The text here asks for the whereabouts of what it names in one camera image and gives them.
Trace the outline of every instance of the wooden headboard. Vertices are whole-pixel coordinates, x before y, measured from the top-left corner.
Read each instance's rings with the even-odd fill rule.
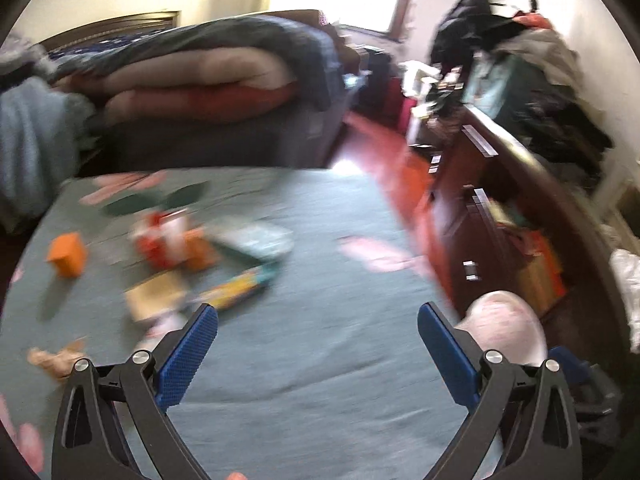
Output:
[[[158,28],[175,28],[178,25],[179,16],[179,10],[171,10],[110,18],[60,32],[60,34],[41,41],[40,44],[49,52],[55,48],[92,44],[98,40],[121,34],[132,34]]]

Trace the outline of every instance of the window frame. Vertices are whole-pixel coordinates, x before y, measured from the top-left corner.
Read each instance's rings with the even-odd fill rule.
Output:
[[[341,28],[345,30],[352,30],[354,32],[361,32],[363,34],[369,34],[377,38],[383,38],[386,40],[400,42],[402,41],[402,28],[404,27],[404,20],[406,19],[407,11],[411,0],[396,0],[396,8],[391,18],[391,24],[389,30],[386,32],[380,32],[378,30],[370,30],[368,28],[356,27],[354,25],[341,25]]]

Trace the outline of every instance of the red floor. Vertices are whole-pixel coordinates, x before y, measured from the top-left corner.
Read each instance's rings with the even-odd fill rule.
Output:
[[[429,163],[415,155],[404,137],[391,128],[354,112],[347,115],[345,123],[348,133],[330,167],[345,174],[372,176],[409,232],[415,252],[426,256],[433,242],[426,202],[426,190],[432,182]],[[433,260],[433,248],[430,256]],[[435,259],[437,265],[442,258]],[[447,283],[442,285],[450,290]]]

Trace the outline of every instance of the silver screw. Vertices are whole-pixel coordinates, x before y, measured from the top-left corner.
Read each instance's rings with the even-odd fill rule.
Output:
[[[80,359],[79,361],[76,361],[76,364],[74,365],[74,368],[78,372],[84,372],[88,367],[89,361],[87,361],[86,359]]]
[[[545,363],[545,366],[547,370],[551,370],[552,372],[557,372],[560,369],[558,361],[554,361],[553,359],[549,359],[549,361]]]
[[[135,362],[135,364],[137,365],[146,363],[147,361],[149,361],[149,352],[145,352],[144,350],[136,352],[135,354],[133,354],[132,359],[133,362]]]
[[[486,354],[484,354],[486,360],[494,365],[502,362],[502,354],[497,350],[489,350]]]

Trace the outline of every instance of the table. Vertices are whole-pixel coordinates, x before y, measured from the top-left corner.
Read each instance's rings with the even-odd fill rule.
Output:
[[[168,410],[203,468],[213,479],[232,470],[250,480],[423,478],[466,411],[453,404],[417,333],[422,303],[446,306],[436,282],[410,270],[374,274],[337,250],[337,239],[353,234],[406,246],[374,184],[329,171],[223,168],[170,171],[154,192],[204,181],[197,221],[244,214],[292,229],[296,242],[264,294],[221,313],[182,404]],[[90,179],[65,187],[26,248],[24,277],[1,320],[0,392],[14,424],[40,429],[44,479],[62,388],[26,362],[28,349],[57,351],[86,336],[96,365],[119,363],[143,334],[123,291],[150,271],[110,261],[132,219],[112,221],[100,206],[79,203],[95,189]],[[90,256],[84,275],[62,282],[44,259],[50,241],[69,231],[81,232]],[[205,272],[191,285],[224,274]],[[157,478],[122,415],[141,470]]]

